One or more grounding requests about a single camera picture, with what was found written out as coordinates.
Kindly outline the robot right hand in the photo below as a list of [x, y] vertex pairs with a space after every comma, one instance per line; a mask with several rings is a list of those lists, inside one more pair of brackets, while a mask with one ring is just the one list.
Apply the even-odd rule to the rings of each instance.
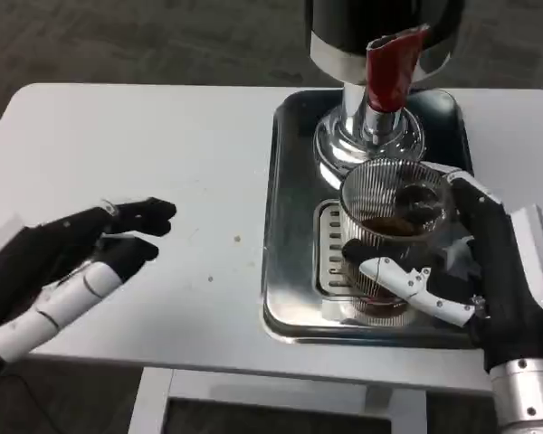
[[468, 172], [374, 160], [339, 190], [344, 271], [467, 330], [484, 367], [543, 359], [543, 228]]

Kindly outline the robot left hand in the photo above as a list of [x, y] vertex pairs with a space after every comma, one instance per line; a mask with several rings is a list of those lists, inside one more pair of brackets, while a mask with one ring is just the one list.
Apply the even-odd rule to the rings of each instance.
[[29, 227], [0, 226], [0, 374], [126, 284], [159, 254], [176, 206], [149, 197]]

